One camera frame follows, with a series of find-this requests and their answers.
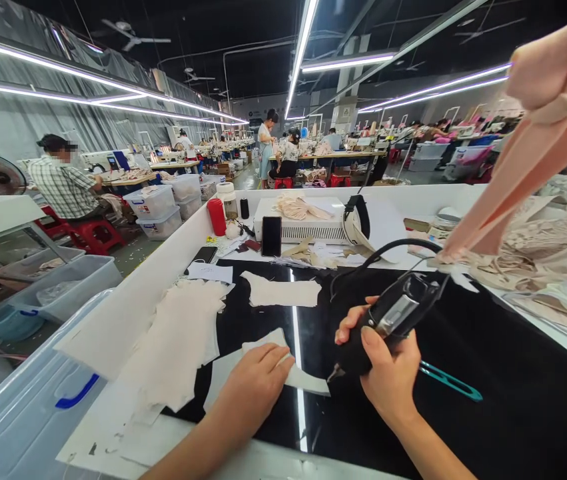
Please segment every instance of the ceiling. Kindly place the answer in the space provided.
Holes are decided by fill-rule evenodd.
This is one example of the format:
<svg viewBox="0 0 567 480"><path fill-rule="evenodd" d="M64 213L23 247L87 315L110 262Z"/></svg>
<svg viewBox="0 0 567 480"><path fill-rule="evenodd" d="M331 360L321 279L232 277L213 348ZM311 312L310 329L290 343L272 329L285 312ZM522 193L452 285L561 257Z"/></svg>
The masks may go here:
<svg viewBox="0 0 567 480"><path fill-rule="evenodd" d="M18 0L96 45L121 50L128 39L101 19L126 21L140 37L161 37L171 43L144 43L128 53L147 67L161 68L185 82L191 68L199 77L189 85L206 95L227 87L232 98L288 91L304 0ZM367 0L320 0L305 58L336 49L343 33ZM436 21L459 0L376 0L359 23L355 35L370 33L368 51L398 49ZM565 2L553 0L488 0L456 25L435 35L414 53L383 69L366 82L380 83L425 75L445 75L506 62L513 50L567 24ZM484 33L468 38L459 35ZM234 52L237 49L251 49ZM224 53L226 70L224 72ZM334 88L338 72L322 76L300 74L298 92Z"/></svg>

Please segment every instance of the hand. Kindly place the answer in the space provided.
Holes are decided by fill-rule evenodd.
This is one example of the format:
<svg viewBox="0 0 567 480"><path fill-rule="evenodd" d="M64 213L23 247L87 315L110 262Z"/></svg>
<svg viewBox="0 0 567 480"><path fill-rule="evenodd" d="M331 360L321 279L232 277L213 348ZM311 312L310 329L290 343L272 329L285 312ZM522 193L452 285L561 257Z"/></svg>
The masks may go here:
<svg viewBox="0 0 567 480"><path fill-rule="evenodd" d="M334 341L337 345L349 340L350 330L377 299L378 297L367 297L365 301L368 305L350 309L336 332ZM361 385L376 411L391 429L418 417L412 398L414 380L421 361L416 332L412 330L408 338L397 345L394 357L383 339L370 327L362 328L361 340L372 362L370 372L361 377Z"/></svg>
<svg viewBox="0 0 567 480"><path fill-rule="evenodd" d="M288 353L289 347L267 343L243 355L207 415L215 419L220 434L239 444L259 430L294 365L294 357L279 363Z"/></svg>

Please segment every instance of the teal tool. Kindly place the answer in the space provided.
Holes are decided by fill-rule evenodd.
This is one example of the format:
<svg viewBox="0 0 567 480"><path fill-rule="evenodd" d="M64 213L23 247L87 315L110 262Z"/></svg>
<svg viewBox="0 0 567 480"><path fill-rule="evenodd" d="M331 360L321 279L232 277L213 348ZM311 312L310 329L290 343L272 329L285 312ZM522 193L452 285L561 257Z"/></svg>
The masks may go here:
<svg viewBox="0 0 567 480"><path fill-rule="evenodd" d="M423 360L421 361L421 366L418 369L426 375L429 375L433 379L439 380L441 383L447 385L451 389L462 393L472 401L480 402L481 400L483 400L483 395L481 395L477 389L469 386L467 383L463 383L461 380L454 378L452 375L445 373L443 370L440 370L435 366L424 362Z"/></svg>

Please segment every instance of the peach fabric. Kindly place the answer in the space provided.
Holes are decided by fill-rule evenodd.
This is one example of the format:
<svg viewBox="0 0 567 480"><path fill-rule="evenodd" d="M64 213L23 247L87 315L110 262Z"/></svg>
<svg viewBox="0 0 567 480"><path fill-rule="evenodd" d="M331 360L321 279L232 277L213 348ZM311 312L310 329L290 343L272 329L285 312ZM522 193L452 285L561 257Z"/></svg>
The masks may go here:
<svg viewBox="0 0 567 480"><path fill-rule="evenodd" d="M505 144L492 180L447 239L438 258L466 250L496 255L514 212L567 167L567 27L517 49L506 94L528 109Z"/></svg>

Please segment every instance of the black smartphone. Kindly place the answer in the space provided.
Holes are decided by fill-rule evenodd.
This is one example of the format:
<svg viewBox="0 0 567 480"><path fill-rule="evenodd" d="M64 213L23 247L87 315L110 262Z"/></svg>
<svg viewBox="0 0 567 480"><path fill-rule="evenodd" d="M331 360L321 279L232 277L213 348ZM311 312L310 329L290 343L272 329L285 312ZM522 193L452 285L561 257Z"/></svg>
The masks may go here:
<svg viewBox="0 0 567 480"><path fill-rule="evenodd" d="M198 261L202 263L210 263L214 258L215 254L217 253L216 247L201 247L192 261Z"/></svg>
<svg viewBox="0 0 567 480"><path fill-rule="evenodd" d="M263 217L261 255L263 257L281 256L281 217Z"/></svg>

